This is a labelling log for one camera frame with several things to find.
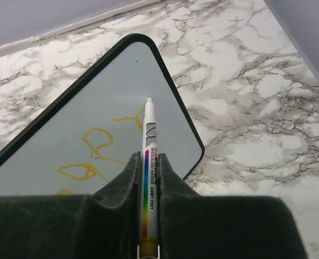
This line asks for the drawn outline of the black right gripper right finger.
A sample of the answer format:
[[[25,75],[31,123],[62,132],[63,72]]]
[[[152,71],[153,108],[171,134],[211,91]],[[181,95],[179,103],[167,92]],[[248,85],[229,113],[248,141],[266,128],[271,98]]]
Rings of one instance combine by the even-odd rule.
[[[289,208],[271,196],[202,196],[159,156],[161,258],[306,258]]]

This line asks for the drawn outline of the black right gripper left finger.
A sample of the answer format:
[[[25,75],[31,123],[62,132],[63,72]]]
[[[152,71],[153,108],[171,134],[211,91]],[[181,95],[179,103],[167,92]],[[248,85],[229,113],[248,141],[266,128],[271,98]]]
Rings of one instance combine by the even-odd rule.
[[[0,258],[135,258],[141,154],[92,195],[0,196]]]

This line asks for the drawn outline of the black framed whiteboard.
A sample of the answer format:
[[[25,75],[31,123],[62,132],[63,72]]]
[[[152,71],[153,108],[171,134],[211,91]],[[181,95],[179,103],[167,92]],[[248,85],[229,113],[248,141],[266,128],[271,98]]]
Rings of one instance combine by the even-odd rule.
[[[0,151],[0,196],[96,192],[142,149],[148,98],[159,151],[185,178],[204,144],[154,41],[132,33]]]

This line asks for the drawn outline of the white marker pen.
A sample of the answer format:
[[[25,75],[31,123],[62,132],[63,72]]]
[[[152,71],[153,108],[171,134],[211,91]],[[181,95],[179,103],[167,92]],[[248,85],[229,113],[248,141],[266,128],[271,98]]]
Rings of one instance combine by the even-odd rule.
[[[152,98],[144,109],[139,211],[139,258],[158,258],[157,124]]]

